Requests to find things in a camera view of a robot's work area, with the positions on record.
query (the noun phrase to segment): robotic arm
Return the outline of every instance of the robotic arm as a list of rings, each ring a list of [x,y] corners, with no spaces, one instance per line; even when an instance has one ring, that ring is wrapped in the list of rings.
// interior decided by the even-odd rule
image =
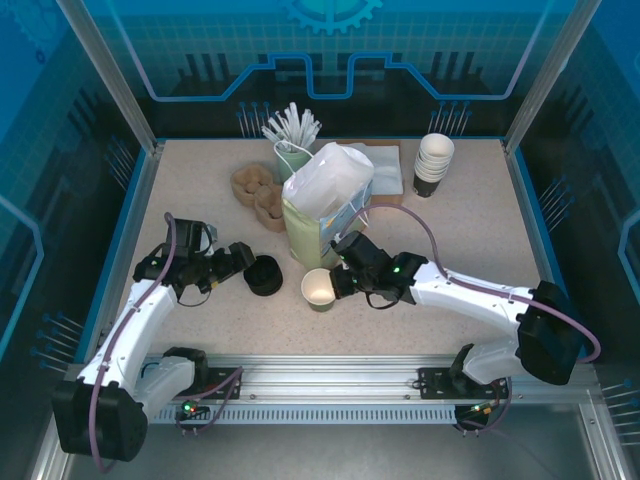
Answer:
[[[216,231],[211,225],[175,220],[176,249],[166,276],[137,308],[104,362],[107,347],[125,317],[148,288],[159,278],[169,256],[170,233],[140,262],[127,304],[104,344],[75,381],[63,381],[53,395],[53,411],[62,449],[67,453],[91,455],[88,428],[89,406],[99,369],[106,363],[97,402],[96,435],[104,458],[129,461],[139,452],[148,420],[180,392],[206,385],[208,365],[202,351],[172,348],[153,371],[136,383],[140,368],[156,331],[176,306],[185,288],[196,285],[209,294],[218,284],[251,266],[251,249],[234,243],[229,253],[214,250]]]
[[[451,271],[447,278],[425,257],[402,252],[392,258],[355,231],[334,242],[333,248],[343,262],[330,275],[336,298],[364,292],[369,305],[377,309],[393,307],[400,301],[447,308],[504,332],[505,337],[494,342],[463,347],[449,375],[434,379],[440,382],[433,385],[435,388],[455,389],[466,396],[478,385],[523,373],[554,385],[569,381],[582,347],[581,333],[546,311],[511,300],[511,296],[529,299],[575,316],[556,285],[542,281],[536,289],[510,287]],[[450,278],[478,288],[460,286]],[[508,296],[500,298],[487,291],[508,292]],[[389,303],[374,306],[373,294]]]

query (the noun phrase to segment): stack of paper cups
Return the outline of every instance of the stack of paper cups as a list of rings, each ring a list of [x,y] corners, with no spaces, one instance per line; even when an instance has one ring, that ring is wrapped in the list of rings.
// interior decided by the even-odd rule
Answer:
[[[413,190],[418,196],[434,194],[449,169],[454,150],[451,139],[440,133],[430,133],[422,139],[413,177]]]

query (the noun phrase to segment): beige countertop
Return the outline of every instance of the beige countertop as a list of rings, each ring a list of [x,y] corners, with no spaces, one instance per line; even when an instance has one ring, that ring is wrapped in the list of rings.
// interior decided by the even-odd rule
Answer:
[[[411,186],[418,144],[402,141],[403,204],[431,226],[444,265],[493,282],[537,286],[538,271],[499,141],[455,140],[447,176],[428,199],[415,195]],[[273,256],[284,284],[264,298],[251,293],[242,275],[234,276],[204,305],[176,307],[158,331],[152,353],[185,346],[210,354],[453,354],[467,343],[501,336],[477,320],[436,307],[399,304],[376,311],[364,295],[339,300],[327,313],[311,311],[300,293],[305,269],[289,255],[287,234],[264,229],[231,192],[231,174],[253,162],[276,171],[270,142],[167,141],[121,303],[135,264],[165,239],[165,211],[215,225],[217,247],[242,241],[256,255]],[[390,255],[409,251],[433,258],[426,235],[407,215],[379,209],[370,219],[365,233]],[[184,303],[200,299],[190,288],[194,291],[185,292]]]

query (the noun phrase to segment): gear logo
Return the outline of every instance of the gear logo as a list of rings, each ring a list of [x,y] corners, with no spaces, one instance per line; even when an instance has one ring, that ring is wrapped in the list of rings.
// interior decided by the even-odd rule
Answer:
[[[54,0],[0,0],[0,16],[13,14],[22,33],[40,50],[58,31],[55,9]]]
[[[373,9],[382,7],[382,0],[281,0],[290,20],[298,20],[300,27],[311,27],[313,33],[324,31],[333,35],[336,30],[347,33],[360,28],[362,19],[373,18]]]

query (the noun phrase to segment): cardboard box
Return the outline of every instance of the cardboard box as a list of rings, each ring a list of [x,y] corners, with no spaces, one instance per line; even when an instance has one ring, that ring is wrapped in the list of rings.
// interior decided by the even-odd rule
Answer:
[[[396,205],[402,205],[402,197],[404,196],[404,182],[402,181],[402,170],[400,169],[400,159],[402,158],[402,152],[400,151],[400,140],[382,139],[382,138],[354,138],[354,139],[340,139],[336,140],[339,145],[348,145],[350,143],[364,143],[369,147],[398,147],[398,169],[400,173],[400,191],[393,195],[372,195],[371,204],[376,205],[379,203],[394,203]]]

